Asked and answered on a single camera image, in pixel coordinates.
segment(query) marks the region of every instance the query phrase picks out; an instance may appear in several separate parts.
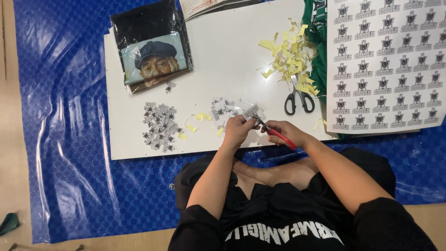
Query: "hand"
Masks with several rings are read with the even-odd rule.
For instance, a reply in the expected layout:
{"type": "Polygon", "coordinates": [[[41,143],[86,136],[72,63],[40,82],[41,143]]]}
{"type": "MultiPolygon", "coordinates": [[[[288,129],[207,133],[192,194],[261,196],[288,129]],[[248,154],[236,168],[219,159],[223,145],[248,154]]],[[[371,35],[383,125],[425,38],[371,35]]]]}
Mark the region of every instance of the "hand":
{"type": "MultiPolygon", "coordinates": [[[[295,127],[288,121],[270,120],[265,124],[269,128],[274,129],[277,132],[284,135],[285,137],[287,137],[289,140],[291,140],[291,142],[293,142],[294,145],[296,145],[296,147],[304,148],[311,137],[310,135],[299,130],[299,128],[295,127]]],[[[264,133],[265,131],[266,129],[263,127],[261,132],[264,133]]],[[[269,135],[268,141],[277,145],[286,145],[289,147],[289,145],[285,141],[283,141],[281,138],[275,135],[269,135]]]]}
{"type": "Polygon", "coordinates": [[[170,72],[176,72],[180,70],[180,65],[178,64],[178,60],[174,57],[169,57],[167,60],[170,66],[170,72]]]}
{"type": "Polygon", "coordinates": [[[226,123],[226,132],[224,135],[223,145],[236,150],[239,149],[251,129],[260,129],[260,126],[254,127],[255,125],[255,119],[246,121],[242,115],[228,119],[226,123]]]}

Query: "plastic bag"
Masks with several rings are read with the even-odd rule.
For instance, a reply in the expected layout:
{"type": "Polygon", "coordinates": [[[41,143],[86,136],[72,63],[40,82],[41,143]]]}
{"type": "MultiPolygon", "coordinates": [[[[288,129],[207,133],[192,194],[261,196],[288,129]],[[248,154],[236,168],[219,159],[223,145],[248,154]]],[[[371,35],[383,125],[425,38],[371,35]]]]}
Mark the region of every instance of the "plastic bag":
{"type": "Polygon", "coordinates": [[[193,70],[186,25],[174,0],[161,0],[110,16],[124,73],[137,94],[193,70]]]}

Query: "black t-shirt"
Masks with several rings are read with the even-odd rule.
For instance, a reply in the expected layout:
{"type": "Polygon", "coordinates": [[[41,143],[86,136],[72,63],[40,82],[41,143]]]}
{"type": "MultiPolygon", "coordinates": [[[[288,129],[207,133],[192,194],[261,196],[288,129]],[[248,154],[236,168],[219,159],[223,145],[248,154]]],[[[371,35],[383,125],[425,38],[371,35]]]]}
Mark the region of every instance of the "black t-shirt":
{"type": "Polygon", "coordinates": [[[267,215],[241,222],[227,236],[219,221],[199,205],[182,212],[170,251],[187,250],[437,250],[398,202],[378,198],[355,214],[354,239],[329,229],[311,211],[285,218],[267,215]]]}

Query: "wooden floor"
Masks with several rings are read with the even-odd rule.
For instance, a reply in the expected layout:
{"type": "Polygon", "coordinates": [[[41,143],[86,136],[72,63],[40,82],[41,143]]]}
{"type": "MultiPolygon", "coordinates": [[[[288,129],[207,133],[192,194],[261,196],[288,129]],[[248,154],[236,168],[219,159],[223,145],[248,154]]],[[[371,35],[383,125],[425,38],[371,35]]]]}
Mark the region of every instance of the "wooden floor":
{"type": "MultiPolygon", "coordinates": [[[[7,251],[13,243],[16,250],[74,251],[79,245],[95,251],[164,251],[167,250],[173,229],[141,234],[82,239],[52,245],[31,245],[31,216],[29,208],[28,165],[21,120],[17,46],[12,0],[3,0],[4,14],[0,22],[4,36],[0,36],[0,218],[17,212],[21,226],[0,237],[0,251],[7,251]]],[[[415,221],[431,237],[437,248],[446,251],[446,204],[407,206],[415,221]]]]}

